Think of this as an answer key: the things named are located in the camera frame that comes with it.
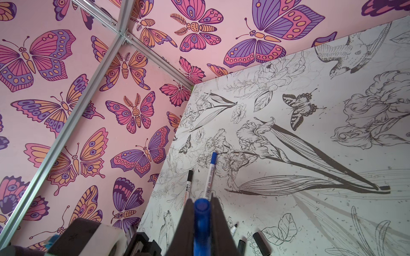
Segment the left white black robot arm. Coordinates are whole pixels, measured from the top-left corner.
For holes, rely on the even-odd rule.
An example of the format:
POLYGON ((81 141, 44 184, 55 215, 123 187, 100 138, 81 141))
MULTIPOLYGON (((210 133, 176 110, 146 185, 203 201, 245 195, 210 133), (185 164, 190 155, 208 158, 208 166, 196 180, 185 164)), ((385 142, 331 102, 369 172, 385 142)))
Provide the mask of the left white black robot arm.
POLYGON ((9 245, 2 256, 160 256, 162 249, 145 233, 135 233, 130 241, 119 228, 91 220, 76 219, 62 235, 53 235, 45 251, 9 245))

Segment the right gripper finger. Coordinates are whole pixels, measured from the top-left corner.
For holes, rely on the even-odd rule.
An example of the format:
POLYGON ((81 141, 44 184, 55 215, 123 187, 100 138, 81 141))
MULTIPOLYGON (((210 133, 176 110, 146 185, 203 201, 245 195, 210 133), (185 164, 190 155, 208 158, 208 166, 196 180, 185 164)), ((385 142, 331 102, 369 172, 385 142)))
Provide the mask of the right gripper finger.
POLYGON ((211 255, 239 256, 240 253, 231 235, 222 206, 214 196, 211 197, 210 207, 211 255))

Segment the blue pen cap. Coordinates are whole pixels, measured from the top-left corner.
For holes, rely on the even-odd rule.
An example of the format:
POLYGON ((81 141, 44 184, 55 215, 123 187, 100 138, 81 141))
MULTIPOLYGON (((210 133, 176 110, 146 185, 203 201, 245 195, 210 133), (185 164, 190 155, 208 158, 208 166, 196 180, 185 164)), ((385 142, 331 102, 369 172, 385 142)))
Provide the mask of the blue pen cap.
POLYGON ((194 203, 194 256, 211 255, 211 233, 210 233, 210 202, 200 198, 194 203))

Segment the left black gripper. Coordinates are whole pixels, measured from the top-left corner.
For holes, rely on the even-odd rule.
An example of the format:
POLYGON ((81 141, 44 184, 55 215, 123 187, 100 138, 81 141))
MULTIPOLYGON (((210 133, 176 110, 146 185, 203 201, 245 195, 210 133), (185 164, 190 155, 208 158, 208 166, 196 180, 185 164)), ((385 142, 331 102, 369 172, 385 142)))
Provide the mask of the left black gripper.
MULTIPOLYGON (((194 241, 194 203, 186 201, 173 240, 166 252, 167 256, 192 256, 194 241)), ((124 256, 161 256, 162 249, 155 241, 149 241, 144 232, 133 235, 124 256)))

